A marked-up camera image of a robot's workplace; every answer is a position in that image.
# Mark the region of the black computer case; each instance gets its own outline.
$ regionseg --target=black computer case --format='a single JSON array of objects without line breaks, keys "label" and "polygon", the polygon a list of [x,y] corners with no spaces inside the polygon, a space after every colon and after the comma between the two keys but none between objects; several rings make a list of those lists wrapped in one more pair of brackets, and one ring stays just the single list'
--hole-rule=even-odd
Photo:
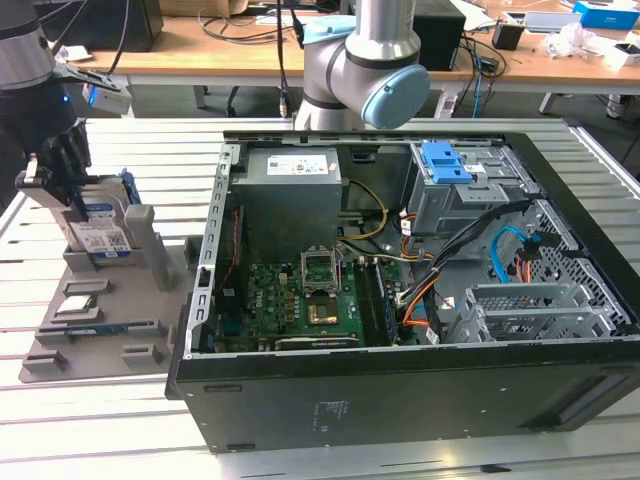
[{"label": "black computer case", "polygon": [[[531,140],[503,138],[637,318],[638,275]],[[227,453],[574,430],[640,384],[640,349],[623,337],[442,347],[188,361],[176,347],[167,391]]]},{"label": "black computer case", "polygon": [[418,0],[413,30],[420,37],[420,64],[450,71],[456,61],[465,16],[449,0]]},{"label": "black computer case", "polygon": [[[50,41],[56,40],[76,14],[82,1],[46,22],[42,28]],[[43,17],[63,3],[37,3],[36,13]],[[64,39],[65,45],[83,45],[88,50],[116,50],[124,24],[126,2],[92,0]],[[163,20],[158,0],[131,0],[125,40],[125,52],[148,52],[162,31]]]}]

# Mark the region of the computer case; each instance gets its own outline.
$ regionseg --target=computer case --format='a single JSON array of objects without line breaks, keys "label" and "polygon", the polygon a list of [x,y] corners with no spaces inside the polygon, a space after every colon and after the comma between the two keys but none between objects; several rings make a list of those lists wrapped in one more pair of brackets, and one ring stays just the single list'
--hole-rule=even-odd
[{"label": "computer case", "polygon": [[[452,138],[463,151],[474,143],[486,145],[490,150],[499,145],[508,147],[506,156],[497,155],[497,150],[487,153],[486,169],[473,163],[476,168],[472,171],[477,172],[474,175],[478,179],[484,176],[489,184],[499,181],[510,194],[524,188],[526,198],[542,209],[536,207],[526,214],[517,212],[510,219],[500,217],[501,221],[535,224],[541,232],[557,232],[556,238],[557,235],[563,238],[555,247],[545,247],[543,255],[550,267],[536,270],[537,283],[498,285],[497,290],[502,291],[527,288],[540,292],[538,306],[531,303],[530,310],[521,310],[529,308],[526,305],[533,300],[529,294],[521,297],[493,293],[489,295],[492,298],[485,297],[489,301],[486,308],[499,310],[494,313],[507,320],[502,339],[497,336],[489,342],[478,339],[469,343],[461,336],[461,343],[456,340],[453,344],[444,340],[431,345],[333,350],[211,349],[210,353],[199,350],[196,338],[202,339],[204,330],[200,329],[206,328],[202,321],[213,311],[213,285],[204,274],[215,263],[223,212],[236,208],[235,204],[225,205],[233,200],[233,195],[224,192],[227,185],[233,185],[236,175],[242,175],[242,160],[238,159],[246,157],[247,148],[249,152],[267,148],[277,153],[279,149],[288,152],[302,146],[309,151],[335,148],[339,152],[349,147],[351,153],[339,157],[340,169],[346,176],[356,172],[349,173],[352,162],[357,167],[381,171],[375,153],[367,155],[366,163],[362,164],[363,149],[383,144],[398,148],[403,142]],[[183,309],[179,329],[179,338],[186,338],[186,342],[176,343],[167,381],[167,396],[185,400],[211,452],[570,431],[640,385],[638,274],[526,135],[462,131],[429,135],[408,131],[318,135],[228,132],[226,139],[200,254],[200,279],[196,281],[190,307]],[[468,151],[465,155],[467,162],[478,158]],[[401,154],[395,164],[413,163],[409,157]],[[437,185],[421,177],[422,173],[416,174],[415,168],[413,163],[406,185],[427,186],[429,194],[435,194]],[[505,175],[514,181],[495,180]],[[388,176],[381,175],[372,188],[387,183]],[[453,188],[462,191],[460,186]],[[500,201],[491,189],[476,188],[472,195],[466,203],[474,204],[475,208],[486,201]],[[399,197],[404,204],[406,195]],[[295,205],[295,201],[292,198],[291,204]],[[432,201],[422,203],[429,208],[435,205]],[[387,208],[393,210],[396,205],[387,203]],[[484,245],[487,249],[487,239],[490,236],[479,240],[478,248]],[[480,253],[481,257],[488,255],[488,250],[478,251],[485,252]],[[502,251],[506,252],[505,258],[513,258],[512,250]],[[446,296],[449,287],[458,288],[456,285],[465,282],[482,283],[468,270],[472,261],[471,257],[465,257],[468,254],[462,250],[459,263],[448,267],[453,269],[451,283],[444,278],[439,280],[439,293]],[[491,278],[491,271],[486,268],[480,273],[484,279]],[[540,335],[527,337],[528,331],[518,326],[517,321],[522,319],[526,323],[528,317],[535,317],[532,312],[555,308],[553,298],[545,292],[558,289],[564,295],[576,291],[569,288],[570,284],[582,285],[580,291],[593,294],[581,301],[588,302],[588,310],[595,308],[600,312],[610,332],[603,334],[599,327],[580,316],[571,328],[546,330],[546,335],[542,330]],[[478,284],[467,290],[466,298],[456,297],[462,299],[456,309],[468,310],[472,303],[477,305],[480,297],[475,289],[488,288]],[[558,321],[557,315],[575,313],[573,308],[559,307],[554,310],[551,322]],[[485,332],[489,333],[491,328],[485,328]]]},{"label": "computer case", "polygon": [[451,71],[464,22],[449,0],[417,0],[413,30],[420,37],[420,64],[429,71]]},{"label": "computer case", "polygon": [[[82,4],[81,0],[42,28],[50,41],[56,40]],[[63,3],[36,3],[39,17],[60,8]],[[120,43],[125,14],[124,1],[92,0],[64,39],[65,45],[83,45],[88,50],[116,50]],[[158,0],[131,0],[131,11],[124,44],[125,52],[148,52],[163,26]]]}]

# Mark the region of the floor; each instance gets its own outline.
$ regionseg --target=floor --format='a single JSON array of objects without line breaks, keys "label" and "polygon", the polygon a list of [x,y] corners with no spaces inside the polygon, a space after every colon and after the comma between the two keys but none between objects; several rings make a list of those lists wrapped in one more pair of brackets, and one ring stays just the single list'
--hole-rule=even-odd
[{"label": "floor", "polygon": [[[134,90],[135,110],[138,117],[223,117],[227,96],[231,88],[211,88],[206,96],[206,109],[195,107],[193,89],[188,86],[139,86]],[[86,106],[79,91],[72,91],[72,101],[80,116],[107,117],[109,114]],[[490,118],[541,118],[538,106],[540,94],[496,93],[481,112]],[[300,89],[293,89],[292,102],[297,105],[301,99]],[[433,93],[420,112],[420,116],[433,116],[437,95]],[[574,95],[560,97],[553,105],[552,114],[571,122],[579,122],[615,158],[620,159],[626,152],[633,137],[640,129],[640,101],[633,101],[622,119],[613,120],[605,115],[603,97],[595,95]],[[278,115],[278,93],[275,88],[240,88],[234,101],[238,117],[275,117]],[[471,108],[462,106],[456,117],[471,116]],[[15,194],[13,179],[24,167],[10,161],[15,158],[10,143],[0,134],[0,209],[9,204]],[[636,174],[640,171],[640,142],[627,160],[627,168]]]}]

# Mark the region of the white paper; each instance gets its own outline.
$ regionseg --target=white paper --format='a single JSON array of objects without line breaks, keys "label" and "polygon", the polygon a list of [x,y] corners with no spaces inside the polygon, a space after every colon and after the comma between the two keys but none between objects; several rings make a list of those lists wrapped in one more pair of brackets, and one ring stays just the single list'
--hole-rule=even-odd
[{"label": "white paper", "polygon": [[466,20],[464,22],[465,31],[469,32],[477,28],[490,27],[496,24],[496,21],[484,13],[482,8],[476,7],[463,0],[450,0],[453,5],[460,10]]}]

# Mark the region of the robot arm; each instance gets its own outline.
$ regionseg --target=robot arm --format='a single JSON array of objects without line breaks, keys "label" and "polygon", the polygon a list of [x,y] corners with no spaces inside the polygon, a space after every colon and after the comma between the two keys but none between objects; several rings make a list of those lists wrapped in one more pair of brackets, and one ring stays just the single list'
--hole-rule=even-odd
[{"label": "robot arm", "polygon": [[65,84],[85,83],[105,92],[121,88],[103,75],[56,66],[29,2],[0,0],[0,11],[0,131],[28,160],[16,186],[45,207],[70,206],[83,217],[77,189],[87,182],[91,161],[84,122]]},{"label": "robot arm", "polygon": [[420,110],[429,76],[417,65],[415,0],[358,0],[356,17],[331,15],[305,30],[299,130],[397,128]]}]

